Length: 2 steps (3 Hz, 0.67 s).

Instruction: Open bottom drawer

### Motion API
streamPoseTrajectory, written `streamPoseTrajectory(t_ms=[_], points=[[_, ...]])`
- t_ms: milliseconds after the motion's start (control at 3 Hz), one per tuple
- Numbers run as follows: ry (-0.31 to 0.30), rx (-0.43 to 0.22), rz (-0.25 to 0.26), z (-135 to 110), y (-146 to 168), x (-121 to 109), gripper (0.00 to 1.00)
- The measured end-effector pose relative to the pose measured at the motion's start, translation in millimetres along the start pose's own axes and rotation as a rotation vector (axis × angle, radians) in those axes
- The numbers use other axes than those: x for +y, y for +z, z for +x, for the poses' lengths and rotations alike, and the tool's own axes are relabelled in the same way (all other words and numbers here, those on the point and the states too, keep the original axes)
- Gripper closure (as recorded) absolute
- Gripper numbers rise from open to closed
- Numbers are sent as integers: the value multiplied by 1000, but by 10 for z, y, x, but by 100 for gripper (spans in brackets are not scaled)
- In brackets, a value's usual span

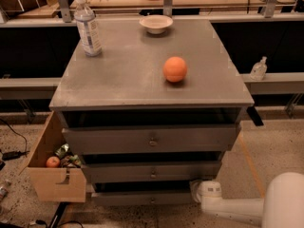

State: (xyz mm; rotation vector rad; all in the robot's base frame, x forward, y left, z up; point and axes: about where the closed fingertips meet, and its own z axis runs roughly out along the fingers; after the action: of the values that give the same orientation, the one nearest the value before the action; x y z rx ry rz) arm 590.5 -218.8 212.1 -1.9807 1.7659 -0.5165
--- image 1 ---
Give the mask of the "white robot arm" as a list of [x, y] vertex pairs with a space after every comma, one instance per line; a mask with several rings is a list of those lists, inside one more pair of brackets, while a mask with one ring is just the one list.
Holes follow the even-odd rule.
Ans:
[[304, 228], [303, 174], [276, 176], [263, 199], [224, 199], [220, 183], [213, 180], [193, 180], [190, 190], [205, 214], [259, 228]]

